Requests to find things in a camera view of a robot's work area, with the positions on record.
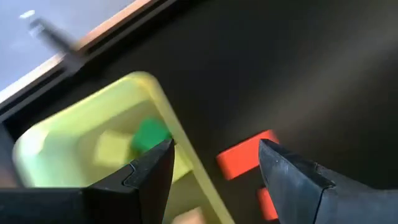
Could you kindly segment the yellow plastic bin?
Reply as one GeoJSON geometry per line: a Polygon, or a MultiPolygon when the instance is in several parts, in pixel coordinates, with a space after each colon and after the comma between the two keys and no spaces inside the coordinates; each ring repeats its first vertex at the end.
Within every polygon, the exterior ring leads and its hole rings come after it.
{"type": "Polygon", "coordinates": [[[234,224],[159,82],[133,72],[34,124],[14,145],[13,159],[27,187],[86,187],[119,168],[93,162],[99,136],[112,130],[135,134],[147,118],[161,120],[192,163],[172,183],[164,222],[200,207],[206,224],[234,224]]]}

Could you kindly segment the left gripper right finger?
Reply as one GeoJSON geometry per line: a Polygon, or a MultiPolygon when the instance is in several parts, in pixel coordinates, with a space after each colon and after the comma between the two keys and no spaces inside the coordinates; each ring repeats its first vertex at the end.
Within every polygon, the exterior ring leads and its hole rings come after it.
{"type": "Polygon", "coordinates": [[[398,189],[373,189],[269,139],[259,165],[280,224],[398,224],[398,189]]]}

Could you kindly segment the black aluminium table frame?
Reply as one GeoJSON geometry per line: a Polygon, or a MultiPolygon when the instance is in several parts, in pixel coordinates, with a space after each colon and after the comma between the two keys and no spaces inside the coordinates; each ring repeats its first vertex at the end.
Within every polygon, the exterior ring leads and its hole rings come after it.
{"type": "MultiPolygon", "coordinates": [[[[72,42],[86,58],[84,66],[177,1],[135,0],[81,40],[72,42]]],[[[59,83],[75,76],[76,73],[70,73],[61,64],[61,59],[61,53],[54,55],[0,91],[0,123],[59,83]]]]}

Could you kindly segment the brown wooden cube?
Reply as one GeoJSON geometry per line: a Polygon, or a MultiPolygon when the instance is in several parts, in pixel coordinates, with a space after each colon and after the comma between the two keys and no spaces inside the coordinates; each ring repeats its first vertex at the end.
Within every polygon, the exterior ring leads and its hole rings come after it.
{"type": "Polygon", "coordinates": [[[206,224],[206,221],[202,209],[197,207],[176,216],[171,224],[206,224]]]}

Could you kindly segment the green wooden cube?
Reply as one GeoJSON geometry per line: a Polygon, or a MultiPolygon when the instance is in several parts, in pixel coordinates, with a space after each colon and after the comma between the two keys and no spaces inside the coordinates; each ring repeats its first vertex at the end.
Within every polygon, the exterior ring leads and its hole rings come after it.
{"type": "Polygon", "coordinates": [[[134,152],[142,154],[170,138],[171,133],[161,120],[147,118],[139,124],[132,137],[130,147],[134,152]]]}

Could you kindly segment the black curved bracket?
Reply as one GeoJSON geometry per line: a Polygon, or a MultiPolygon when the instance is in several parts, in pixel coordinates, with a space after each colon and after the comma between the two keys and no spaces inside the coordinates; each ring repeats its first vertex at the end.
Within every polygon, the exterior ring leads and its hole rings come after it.
{"type": "Polygon", "coordinates": [[[76,73],[85,64],[85,56],[78,51],[72,41],[60,30],[42,18],[32,19],[29,29],[43,39],[51,48],[61,53],[61,64],[70,72],[76,73]]]}

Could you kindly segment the black table mat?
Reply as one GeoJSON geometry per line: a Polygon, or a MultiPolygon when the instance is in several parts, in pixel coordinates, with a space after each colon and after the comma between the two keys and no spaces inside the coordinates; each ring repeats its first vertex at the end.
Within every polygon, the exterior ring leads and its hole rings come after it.
{"type": "Polygon", "coordinates": [[[156,77],[236,224],[266,224],[259,168],[219,153],[267,129],[310,160],[398,189],[398,0],[178,0],[5,120],[34,123],[138,70],[156,77]]]}

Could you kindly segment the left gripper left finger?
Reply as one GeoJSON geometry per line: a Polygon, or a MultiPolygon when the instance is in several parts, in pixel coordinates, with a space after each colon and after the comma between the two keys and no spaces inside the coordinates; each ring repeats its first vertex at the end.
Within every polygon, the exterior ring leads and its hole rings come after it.
{"type": "Polygon", "coordinates": [[[161,224],[174,158],[166,139],[87,187],[0,189],[0,224],[161,224]]]}

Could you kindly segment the red long wooden block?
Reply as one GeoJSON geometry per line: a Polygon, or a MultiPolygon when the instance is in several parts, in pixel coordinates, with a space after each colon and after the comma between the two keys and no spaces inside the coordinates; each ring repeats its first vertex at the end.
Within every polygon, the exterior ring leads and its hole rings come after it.
{"type": "Polygon", "coordinates": [[[265,220],[273,221],[278,219],[269,191],[263,187],[257,191],[260,209],[265,220]]]}
{"type": "Polygon", "coordinates": [[[217,163],[226,180],[234,179],[259,165],[259,141],[279,140],[272,130],[263,131],[252,136],[217,155],[217,163]]]}

